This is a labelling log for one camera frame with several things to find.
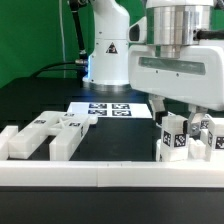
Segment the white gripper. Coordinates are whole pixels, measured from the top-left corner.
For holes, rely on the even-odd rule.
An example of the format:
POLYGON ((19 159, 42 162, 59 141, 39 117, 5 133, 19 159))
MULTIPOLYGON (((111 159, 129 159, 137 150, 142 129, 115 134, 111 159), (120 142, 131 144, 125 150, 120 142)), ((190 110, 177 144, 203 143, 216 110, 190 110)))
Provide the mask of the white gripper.
POLYGON ((132 45, 128 74, 133 89, 150 93, 158 125, 167 115, 164 97, 189 104, 184 132, 190 136, 199 134, 207 109, 224 110, 224 41, 182 47, 178 59, 156 57, 152 46, 132 45))

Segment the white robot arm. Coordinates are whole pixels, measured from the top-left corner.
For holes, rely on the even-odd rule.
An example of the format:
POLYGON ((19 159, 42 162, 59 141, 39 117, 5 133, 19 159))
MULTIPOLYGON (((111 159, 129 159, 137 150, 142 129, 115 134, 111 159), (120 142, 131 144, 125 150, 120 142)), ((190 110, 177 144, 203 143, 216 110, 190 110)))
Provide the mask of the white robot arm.
POLYGON ((90 2, 95 43, 85 86, 146 92, 156 121, 166 114, 164 99, 184 102, 192 135, 209 109, 224 110, 224 31, 211 29, 211 11, 224 0, 145 0, 133 25, 115 0, 90 2))

